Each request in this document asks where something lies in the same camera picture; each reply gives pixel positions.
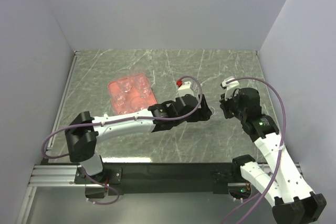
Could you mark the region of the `clear glass table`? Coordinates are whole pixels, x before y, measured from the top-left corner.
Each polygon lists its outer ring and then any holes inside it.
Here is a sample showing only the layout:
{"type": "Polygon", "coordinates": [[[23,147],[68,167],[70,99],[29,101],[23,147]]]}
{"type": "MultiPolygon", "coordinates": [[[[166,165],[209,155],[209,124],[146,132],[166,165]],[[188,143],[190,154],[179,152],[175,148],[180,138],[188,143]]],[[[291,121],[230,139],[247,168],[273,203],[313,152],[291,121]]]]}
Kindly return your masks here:
{"type": "Polygon", "coordinates": [[[148,83],[142,84],[138,88],[140,97],[147,98],[152,94],[152,89],[148,83]]]}

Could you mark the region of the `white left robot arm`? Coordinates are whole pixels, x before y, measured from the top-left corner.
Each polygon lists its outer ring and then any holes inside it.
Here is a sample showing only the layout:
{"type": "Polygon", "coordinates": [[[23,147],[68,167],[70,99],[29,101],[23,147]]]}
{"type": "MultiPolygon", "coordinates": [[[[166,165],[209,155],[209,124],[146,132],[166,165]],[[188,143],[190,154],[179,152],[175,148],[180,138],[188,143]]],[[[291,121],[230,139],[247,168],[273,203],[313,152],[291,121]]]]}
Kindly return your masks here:
{"type": "Polygon", "coordinates": [[[96,154],[97,144],[124,135],[168,131],[183,122],[207,121],[211,116],[205,96],[190,94],[118,116],[93,117],[88,111],[81,112],[65,130],[69,158],[85,169],[93,183],[100,183],[106,170],[96,154]]]}

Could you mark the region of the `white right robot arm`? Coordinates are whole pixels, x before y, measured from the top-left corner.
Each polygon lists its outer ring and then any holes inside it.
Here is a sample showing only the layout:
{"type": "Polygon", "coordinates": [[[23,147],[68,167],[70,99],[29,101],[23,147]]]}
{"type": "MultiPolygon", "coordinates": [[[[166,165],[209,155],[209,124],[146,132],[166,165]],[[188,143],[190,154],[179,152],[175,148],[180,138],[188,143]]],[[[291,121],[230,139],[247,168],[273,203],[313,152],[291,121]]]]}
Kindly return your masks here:
{"type": "Polygon", "coordinates": [[[279,129],[269,115],[262,112],[259,92],[253,88],[232,88],[220,96],[226,119],[236,118],[244,132],[264,156],[272,178],[249,155],[233,159],[231,175],[235,181],[251,183],[272,207],[276,223],[312,223],[327,205],[298,171],[279,129]]]}

